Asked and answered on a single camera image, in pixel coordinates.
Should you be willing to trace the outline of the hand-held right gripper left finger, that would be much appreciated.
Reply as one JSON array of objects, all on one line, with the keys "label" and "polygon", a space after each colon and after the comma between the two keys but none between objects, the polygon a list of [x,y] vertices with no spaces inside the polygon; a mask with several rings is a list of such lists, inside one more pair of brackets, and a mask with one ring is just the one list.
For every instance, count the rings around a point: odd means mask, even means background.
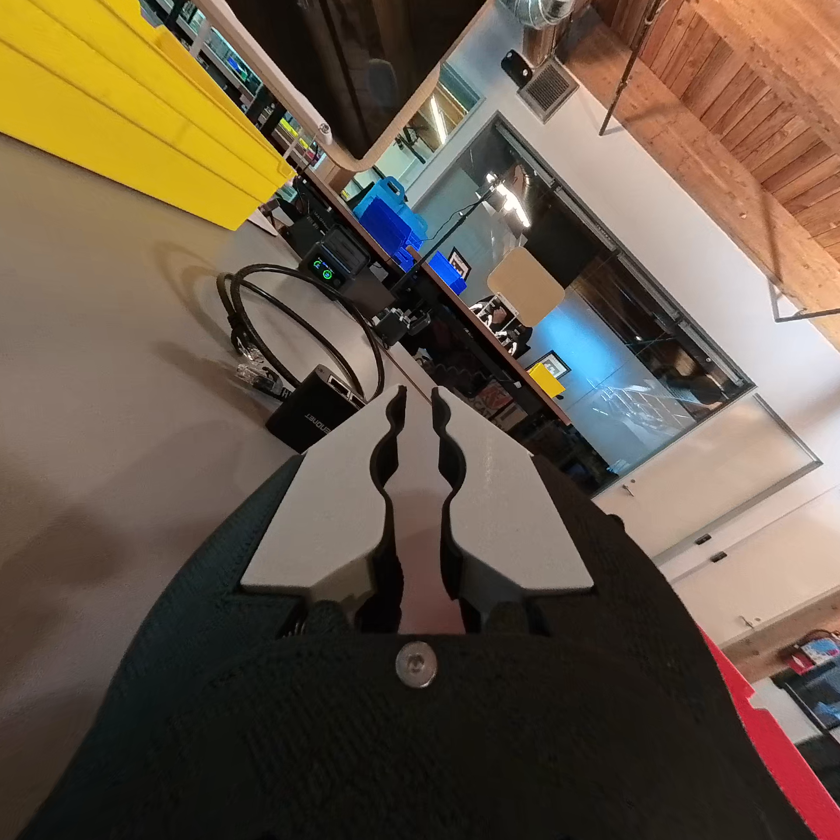
[{"label": "hand-held right gripper left finger", "polygon": [[403,568],[385,485],[407,389],[394,385],[302,457],[240,580],[249,594],[336,602],[362,631],[402,621]]}]

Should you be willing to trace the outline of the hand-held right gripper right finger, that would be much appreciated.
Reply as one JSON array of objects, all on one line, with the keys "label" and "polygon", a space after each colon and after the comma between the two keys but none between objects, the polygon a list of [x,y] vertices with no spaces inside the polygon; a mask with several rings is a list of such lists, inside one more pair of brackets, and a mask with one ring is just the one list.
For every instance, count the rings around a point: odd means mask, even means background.
[{"label": "hand-held right gripper right finger", "polygon": [[467,631],[497,606],[590,594],[595,583],[532,454],[443,386],[432,393],[444,501],[440,571]]}]

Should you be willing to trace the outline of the black network switch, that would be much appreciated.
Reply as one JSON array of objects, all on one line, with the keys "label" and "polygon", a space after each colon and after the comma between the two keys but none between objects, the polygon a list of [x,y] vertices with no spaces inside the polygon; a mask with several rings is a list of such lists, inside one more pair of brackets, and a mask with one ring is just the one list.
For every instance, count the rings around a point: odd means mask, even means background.
[{"label": "black network switch", "polygon": [[319,364],[268,417],[265,428],[296,454],[303,454],[364,406],[344,380]]}]

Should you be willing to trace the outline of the white door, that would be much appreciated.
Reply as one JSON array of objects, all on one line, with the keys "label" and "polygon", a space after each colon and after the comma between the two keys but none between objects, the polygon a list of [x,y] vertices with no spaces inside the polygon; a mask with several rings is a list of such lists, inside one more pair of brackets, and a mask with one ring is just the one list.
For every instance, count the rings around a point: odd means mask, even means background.
[{"label": "white door", "polygon": [[820,468],[757,394],[738,399],[594,498],[656,564]]},{"label": "white door", "polygon": [[838,590],[839,490],[739,541],[710,538],[659,569],[700,628],[725,647]]}]

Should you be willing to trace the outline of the brown background desk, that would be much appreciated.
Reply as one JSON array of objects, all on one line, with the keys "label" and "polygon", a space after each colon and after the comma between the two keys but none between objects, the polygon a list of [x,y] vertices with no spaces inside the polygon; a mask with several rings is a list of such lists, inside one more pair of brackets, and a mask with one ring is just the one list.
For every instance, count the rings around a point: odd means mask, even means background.
[{"label": "brown background desk", "polygon": [[436,270],[427,265],[417,268],[411,294],[432,312],[432,323],[441,323],[449,334],[449,339],[441,342],[444,359],[433,362],[434,380],[456,385],[471,402],[489,397],[490,417],[499,417],[504,409],[516,405],[525,417],[548,418],[572,429],[572,420],[558,401],[502,346]]}]

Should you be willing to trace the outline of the beige rounded panel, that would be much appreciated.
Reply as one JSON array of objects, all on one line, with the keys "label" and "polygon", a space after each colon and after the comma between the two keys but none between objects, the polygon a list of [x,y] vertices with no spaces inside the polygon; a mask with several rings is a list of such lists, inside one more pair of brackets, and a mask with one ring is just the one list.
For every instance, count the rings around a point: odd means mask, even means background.
[{"label": "beige rounded panel", "polygon": [[524,247],[504,256],[489,273],[487,285],[527,328],[536,327],[565,299],[565,289]]}]

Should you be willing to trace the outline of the blue plastic bin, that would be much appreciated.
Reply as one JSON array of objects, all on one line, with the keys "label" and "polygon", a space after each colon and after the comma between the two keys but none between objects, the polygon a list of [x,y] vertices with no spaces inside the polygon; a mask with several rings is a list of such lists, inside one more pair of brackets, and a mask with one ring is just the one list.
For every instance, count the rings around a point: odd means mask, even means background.
[{"label": "blue plastic bin", "polygon": [[353,199],[353,215],[386,254],[403,270],[414,267],[412,250],[427,240],[427,222],[408,206],[403,184],[388,175]]},{"label": "blue plastic bin", "polygon": [[467,284],[465,279],[459,274],[458,270],[445,258],[445,256],[436,250],[426,263],[435,275],[444,282],[444,284],[460,296],[466,289]]}]

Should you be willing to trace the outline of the black power station green display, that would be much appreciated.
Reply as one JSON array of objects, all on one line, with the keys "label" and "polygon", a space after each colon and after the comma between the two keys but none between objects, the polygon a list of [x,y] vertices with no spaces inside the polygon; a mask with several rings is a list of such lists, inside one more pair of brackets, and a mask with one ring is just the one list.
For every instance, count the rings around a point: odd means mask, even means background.
[{"label": "black power station green display", "polygon": [[310,247],[298,266],[326,286],[341,291],[369,268],[370,256],[352,232],[333,226]]}]

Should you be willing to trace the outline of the red plastic bin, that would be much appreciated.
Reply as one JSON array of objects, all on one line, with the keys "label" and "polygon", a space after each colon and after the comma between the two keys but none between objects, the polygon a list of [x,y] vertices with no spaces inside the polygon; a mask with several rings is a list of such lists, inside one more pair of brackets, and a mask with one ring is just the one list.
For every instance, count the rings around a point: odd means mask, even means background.
[{"label": "red plastic bin", "polygon": [[815,838],[839,838],[839,808],[771,711],[756,707],[756,691],[711,641],[700,635],[714,657],[745,732],[767,771]]}]

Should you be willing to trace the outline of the metal air vent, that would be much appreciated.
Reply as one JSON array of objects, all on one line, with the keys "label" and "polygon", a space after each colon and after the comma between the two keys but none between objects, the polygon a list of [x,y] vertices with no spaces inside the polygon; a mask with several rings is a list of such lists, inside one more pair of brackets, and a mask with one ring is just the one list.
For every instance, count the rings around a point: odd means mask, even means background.
[{"label": "metal air vent", "polygon": [[557,57],[546,59],[519,89],[518,98],[542,124],[574,95],[579,82]]}]

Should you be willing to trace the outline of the dark wood-framed screen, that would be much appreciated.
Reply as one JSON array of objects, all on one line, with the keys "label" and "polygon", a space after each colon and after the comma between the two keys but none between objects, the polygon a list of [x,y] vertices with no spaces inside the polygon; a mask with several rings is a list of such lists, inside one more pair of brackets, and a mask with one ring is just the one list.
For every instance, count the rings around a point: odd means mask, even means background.
[{"label": "dark wood-framed screen", "polygon": [[368,170],[433,93],[479,1],[192,2],[341,170]]}]

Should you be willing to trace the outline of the yellow plastic bin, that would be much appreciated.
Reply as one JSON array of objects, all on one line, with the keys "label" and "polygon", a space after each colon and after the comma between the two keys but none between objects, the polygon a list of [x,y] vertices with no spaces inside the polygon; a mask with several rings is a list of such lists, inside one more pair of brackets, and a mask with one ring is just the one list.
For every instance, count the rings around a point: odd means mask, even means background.
[{"label": "yellow plastic bin", "polygon": [[296,177],[137,2],[1,2],[2,133],[236,230]]}]

